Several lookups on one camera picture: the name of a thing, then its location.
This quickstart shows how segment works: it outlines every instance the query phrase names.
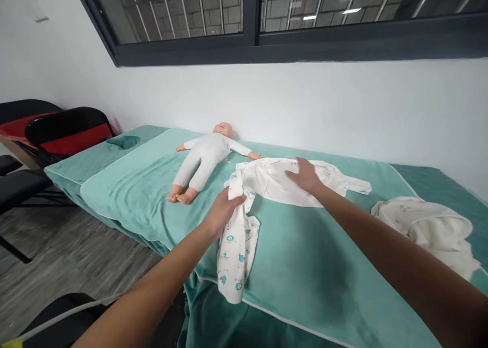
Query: doll head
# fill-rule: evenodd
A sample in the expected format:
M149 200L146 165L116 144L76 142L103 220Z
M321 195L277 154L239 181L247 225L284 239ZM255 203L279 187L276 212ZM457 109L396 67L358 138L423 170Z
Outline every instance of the doll head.
M214 133L220 133L222 135L225 135L226 137L232 138L232 126L229 123L222 122L220 124L217 124L215 128L213 129Z

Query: doll arm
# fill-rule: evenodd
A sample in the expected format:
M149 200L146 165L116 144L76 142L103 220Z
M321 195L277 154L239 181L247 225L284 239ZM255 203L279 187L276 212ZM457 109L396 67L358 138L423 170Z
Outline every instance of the doll arm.
M195 143L200 139L201 137L189 140L183 144L180 144L178 147L176 147L176 150L179 151L184 151L184 150L191 150L192 147L195 145Z
M241 145L239 142L236 142L233 139L230 139L230 149L240 155L249 157L251 160L257 160L262 158L260 154L252 152L246 146Z

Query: window frame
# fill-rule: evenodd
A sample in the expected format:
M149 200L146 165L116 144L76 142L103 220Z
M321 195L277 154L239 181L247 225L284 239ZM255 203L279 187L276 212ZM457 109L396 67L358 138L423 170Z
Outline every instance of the window frame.
M400 61L488 56L488 13L261 33L261 0L242 0L242 33L118 44L99 0L81 0L117 67Z

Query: doll leg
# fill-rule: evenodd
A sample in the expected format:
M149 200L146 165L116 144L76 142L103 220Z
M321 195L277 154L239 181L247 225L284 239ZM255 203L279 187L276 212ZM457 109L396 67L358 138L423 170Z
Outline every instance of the doll leg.
M188 180L190 180L190 176L195 170L195 167L197 167L198 162L200 162L200 157L196 153L192 153L192 151L190 151L173 180L171 193L168 194L166 200L172 203L177 201L177 196L181 194L183 188L188 184Z
M185 194L176 196L178 201L186 205L190 204L192 200L197 196L198 192L203 189L208 178L210 178L210 175L212 175L212 172L214 171L216 165L217 164L215 164L215 161L208 159L206 160L203 158L197 172L190 180L190 186L188 187Z

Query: white towel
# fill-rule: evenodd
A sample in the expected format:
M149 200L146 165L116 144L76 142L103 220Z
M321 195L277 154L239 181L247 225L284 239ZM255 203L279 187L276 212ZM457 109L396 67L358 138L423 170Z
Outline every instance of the white towel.
M471 245L465 238L473 225L452 209L415 197L379 201L371 214L470 280L480 265L473 259Z

